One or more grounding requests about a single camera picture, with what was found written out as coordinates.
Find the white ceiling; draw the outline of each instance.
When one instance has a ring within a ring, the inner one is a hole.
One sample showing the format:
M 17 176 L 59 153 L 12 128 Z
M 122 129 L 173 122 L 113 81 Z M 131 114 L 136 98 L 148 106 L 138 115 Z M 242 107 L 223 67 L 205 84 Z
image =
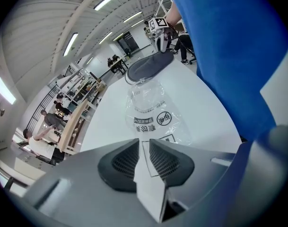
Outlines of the white ceiling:
M 54 77 L 71 61 L 92 53 L 112 31 L 109 40 L 156 10 L 157 0 L 112 0 L 99 11 L 102 0 L 20 0 L 2 27 L 4 57 L 22 97 Z M 143 11 L 128 23 L 125 19 Z M 63 52 L 73 33 L 79 33 L 73 50 Z

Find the white wall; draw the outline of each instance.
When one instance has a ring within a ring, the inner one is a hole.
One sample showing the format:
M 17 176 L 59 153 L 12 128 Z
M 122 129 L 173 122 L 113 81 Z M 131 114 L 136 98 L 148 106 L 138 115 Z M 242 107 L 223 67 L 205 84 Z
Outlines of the white wall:
M 26 128 L 36 108 L 39 106 L 39 104 L 44 99 L 44 97 L 49 93 L 49 91 L 50 91 L 50 88 L 48 86 L 43 87 L 42 90 L 37 94 L 37 96 L 29 104 L 29 106 L 27 107 L 25 113 L 23 114 L 21 118 L 21 121 L 19 124 L 20 130 L 23 131 Z
M 107 59 L 112 58 L 114 54 L 120 57 L 123 56 L 122 51 L 116 44 L 104 42 L 102 47 L 93 55 L 93 59 L 87 65 L 86 70 L 92 72 L 98 78 L 101 77 L 109 70 Z
M 140 49 L 143 49 L 147 45 L 150 45 L 150 40 L 146 37 L 144 31 L 145 24 L 141 23 L 138 26 L 129 30 L 130 34 L 134 38 L 135 42 L 138 44 Z

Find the blue shirt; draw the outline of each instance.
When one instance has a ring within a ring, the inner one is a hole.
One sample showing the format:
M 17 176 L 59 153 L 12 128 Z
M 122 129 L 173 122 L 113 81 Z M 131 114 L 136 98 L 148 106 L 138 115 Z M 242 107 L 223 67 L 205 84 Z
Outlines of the blue shirt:
M 274 127 L 260 94 L 288 50 L 288 32 L 266 0 L 174 0 L 197 57 L 197 75 L 248 140 Z

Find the white table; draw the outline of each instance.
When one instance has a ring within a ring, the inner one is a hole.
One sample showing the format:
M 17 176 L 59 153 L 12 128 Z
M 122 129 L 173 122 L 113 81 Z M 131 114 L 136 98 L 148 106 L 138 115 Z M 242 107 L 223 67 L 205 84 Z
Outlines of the white table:
M 187 67 L 174 60 L 154 77 L 178 108 L 196 148 L 236 153 L 241 140 L 223 105 Z M 125 122 L 127 92 L 124 78 L 112 84 L 103 96 L 81 151 L 135 138 Z

